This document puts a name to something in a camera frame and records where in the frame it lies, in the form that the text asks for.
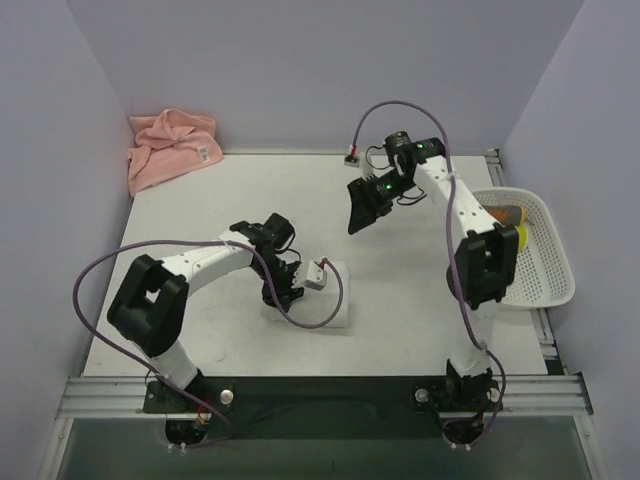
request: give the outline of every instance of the orange object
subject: orange object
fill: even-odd
[[[484,209],[505,226],[522,225],[527,218],[526,210],[518,205],[491,205]]]

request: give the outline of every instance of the white basket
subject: white basket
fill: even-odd
[[[495,187],[473,193],[486,206],[518,205],[526,210],[526,248],[518,253],[516,276],[502,303],[517,308],[562,305],[576,284],[549,209],[537,195],[520,188]]]

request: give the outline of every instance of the pink towel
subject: pink towel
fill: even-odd
[[[147,187],[222,160],[213,139],[216,121],[170,108],[157,117],[130,117],[137,148],[129,149],[129,192]]]

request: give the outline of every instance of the screw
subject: screw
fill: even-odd
[[[220,403],[223,405],[231,405],[233,402],[233,392],[231,390],[223,390],[220,392]]]
[[[427,403],[429,401],[429,392],[426,388],[419,388],[415,393],[416,402]]]

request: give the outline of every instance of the glass panel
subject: glass panel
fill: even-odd
[[[571,418],[502,418],[473,451],[441,439],[242,440],[168,453],[156,420],[74,421],[59,480],[590,478]]]

